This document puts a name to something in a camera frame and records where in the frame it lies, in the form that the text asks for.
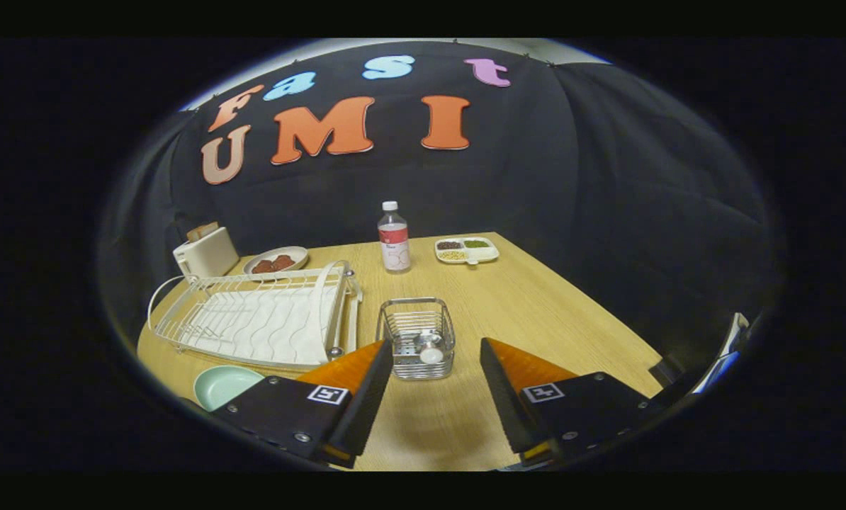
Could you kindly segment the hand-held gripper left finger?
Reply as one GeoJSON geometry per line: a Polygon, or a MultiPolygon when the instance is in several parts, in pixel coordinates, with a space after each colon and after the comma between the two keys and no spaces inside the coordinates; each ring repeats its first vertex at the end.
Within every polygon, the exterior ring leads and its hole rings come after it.
{"type": "Polygon", "coordinates": [[[366,449],[393,361],[392,342],[381,340],[299,378],[268,375],[221,404],[215,418],[297,458],[352,468],[366,449]]]}

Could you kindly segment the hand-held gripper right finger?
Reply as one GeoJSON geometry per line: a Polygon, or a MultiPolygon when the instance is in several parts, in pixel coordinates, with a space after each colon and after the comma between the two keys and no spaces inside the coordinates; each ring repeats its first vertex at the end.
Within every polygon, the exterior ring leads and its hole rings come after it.
{"type": "Polygon", "coordinates": [[[497,339],[479,362],[521,465],[572,465],[630,438],[665,407],[604,372],[575,374],[497,339]]]}

